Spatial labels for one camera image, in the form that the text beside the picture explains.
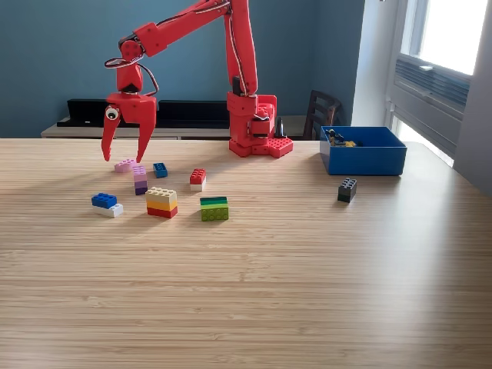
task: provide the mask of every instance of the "yellow lego brick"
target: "yellow lego brick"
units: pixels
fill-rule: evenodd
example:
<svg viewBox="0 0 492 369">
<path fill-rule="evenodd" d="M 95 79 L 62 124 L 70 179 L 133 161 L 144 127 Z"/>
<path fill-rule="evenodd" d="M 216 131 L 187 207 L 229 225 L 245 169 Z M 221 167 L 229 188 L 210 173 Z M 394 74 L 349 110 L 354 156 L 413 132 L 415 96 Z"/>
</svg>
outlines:
<svg viewBox="0 0 492 369">
<path fill-rule="evenodd" d="M 178 206 L 177 201 L 173 201 L 171 204 L 165 204 L 164 202 L 147 201 L 147 208 L 171 211 Z"/>
<path fill-rule="evenodd" d="M 178 196 L 176 195 L 176 191 L 153 187 L 145 192 L 145 199 L 151 202 L 172 204 L 173 202 L 178 201 Z"/>
</svg>

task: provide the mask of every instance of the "stacked lego bricks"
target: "stacked lego bricks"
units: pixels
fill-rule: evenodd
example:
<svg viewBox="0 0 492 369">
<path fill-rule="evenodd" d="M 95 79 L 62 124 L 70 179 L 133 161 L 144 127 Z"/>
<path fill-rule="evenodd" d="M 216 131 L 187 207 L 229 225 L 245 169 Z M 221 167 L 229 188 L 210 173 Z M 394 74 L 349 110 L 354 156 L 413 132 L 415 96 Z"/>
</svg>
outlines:
<svg viewBox="0 0 492 369">
<path fill-rule="evenodd" d="M 207 172 L 204 169 L 195 169 L 190 176 L 190 188 L 192 191 L 203 191 L 207 184 Z"/>
<path fill-rule="evenodd" d="M 135 183 L 135 194 L 145 194 L 148 190 L 147 172 L 143 165 L 135 165 L 133 168 L 133 182 Z"/>
<path fill-rule="evenodd" d="M 201 198 L 202 221 L 226 221 L 229 219 L 228 198 Z"/>
<path fill-rule="evenodd" d="M 145 200 L 149 215 L 171 219 L 178 213 L 176 191 L 153 187 L 145 193 Z"/>
<path fill-rule="evenodd" d="M 92 197 L 92 210 L 105 217 L 116 218 L 123 214 L 123 205 L 117 204 L 116 196 L 101 193 Z"/>
</svg>

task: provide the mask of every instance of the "cable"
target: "cable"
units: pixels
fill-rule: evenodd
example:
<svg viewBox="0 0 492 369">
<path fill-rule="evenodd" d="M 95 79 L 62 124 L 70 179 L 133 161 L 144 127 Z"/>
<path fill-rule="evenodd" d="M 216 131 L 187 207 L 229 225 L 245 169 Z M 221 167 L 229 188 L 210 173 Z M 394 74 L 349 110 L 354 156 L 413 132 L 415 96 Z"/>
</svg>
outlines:
<svg viewBox="0 0 492 369">
<path fill-rule="evenodd" d="M 236 58 L 236 61 L 238 62 L 238 67 L 239 67 L 239 77 L 241 78 L 241 83 L 243 84 L 244 87 L 244 94 L 246 96 L 249 96 L 248 92 L 248 87 L 246 85 L 246 81 L 244 80 L 244 72 L 243 72 L 243 65 L 241 63 L 241 60 L 239 58 L 238 54 L 238 48 L 236 46 L 236 41 L 234 39 L 234 31 L 232 29 L 232 16 L 229 18 L 229 35 L 231 36 L 231 44 L 232 44 L 232 50 L 234 52 L 234 56 Z"/>
<path fill-rule="evenodd" d="M 140 60 L 144 58 L 143 55 L 128 61 L 123 58 L 113 58 L 105 61 L 105 67 L 107 69 L 118 69 L 118 68 L 124 68 L 124 67 L 129 67 L 130 65 L 138 63 Z"/>
<path fill-rule="evenodd" d="M 145 94 L 145 96 L 153 96 L 153 95 L 157 94 L 159 92 L 159 85 L 158 85 L 154 75 L 152 74 L 151 70 L 149 68 L 143 66 L 142 64 L 139 64 L 138 66 L 142 67 L 148 73 L 148 76 L 151 78 L 152 84 L 154 85 L 154 88 L 155 88 L 155 91 L 149 92 L 149 93 Z"/>
<path fill-rule="evenodd" d="M 220 9 L 220 8 L 223 8 L 223 7 L 230 5 L 230 4 L 231 4 L 231 2 L 222 2 L 221 4 L 211 6 L 210 8 L 205 8 L 205 9 L 201 9 L 201 10 L 194 10 L 193 12 L 195 12 L 197 14 L 211 12 L 212 10 Z"/>
</svg>

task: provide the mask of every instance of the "blue box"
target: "blue box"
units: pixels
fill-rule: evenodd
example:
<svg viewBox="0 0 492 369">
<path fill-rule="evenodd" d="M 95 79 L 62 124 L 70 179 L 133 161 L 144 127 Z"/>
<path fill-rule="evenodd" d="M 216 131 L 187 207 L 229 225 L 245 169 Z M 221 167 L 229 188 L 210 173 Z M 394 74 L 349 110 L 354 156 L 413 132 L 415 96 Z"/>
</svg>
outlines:
<svg viewBox="0 0 492 369">
<path fill-rule="evenodd" d="M 156 178 L 165 178 L 168 176 L 168 169 L 166 168 L 164 163 L 155 163 L 154 173 Z"/>
<path fill-rule="evenodd" d="M 326 131 L 362 147 L 331 146 Z M 320 153 L 330 175 L 402 175 L 407 147 L 386 127 L 321 127 Z"/>
<path fill-rule="evenodd" d="M 92 205 L 98 208 L 109 209 L 116 205 L 116 196 L 111 194 L 97 194 L 92 198 Z"/>
</svg>

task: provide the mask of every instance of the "white lego brick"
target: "white lego brick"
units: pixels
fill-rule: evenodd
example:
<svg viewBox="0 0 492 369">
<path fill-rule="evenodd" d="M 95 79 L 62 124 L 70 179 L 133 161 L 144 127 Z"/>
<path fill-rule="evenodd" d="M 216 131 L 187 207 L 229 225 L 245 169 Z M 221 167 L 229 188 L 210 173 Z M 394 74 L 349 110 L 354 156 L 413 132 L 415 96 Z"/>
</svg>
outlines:
<svg viewBox="0 0 492 369">
<path fill-rule="evenodd" d="M 202 192 L 205 189 L 206 183 L 207 183 L 207 178 L 203 180 L 202 184 L 190 184 L 190 189 L 192 191 Z"/>
<path fill-rule="evenodd" d="M 123 214 L 123 205 L 116 204 L 115 206 L 109 209 L 100 208 L 98 206 L 92 206 L 92 210 L 94 210 L 95 213 L 104 215 L 105 217 L 108 218 L 117 218 L 121 214 Z"/>
</svg>

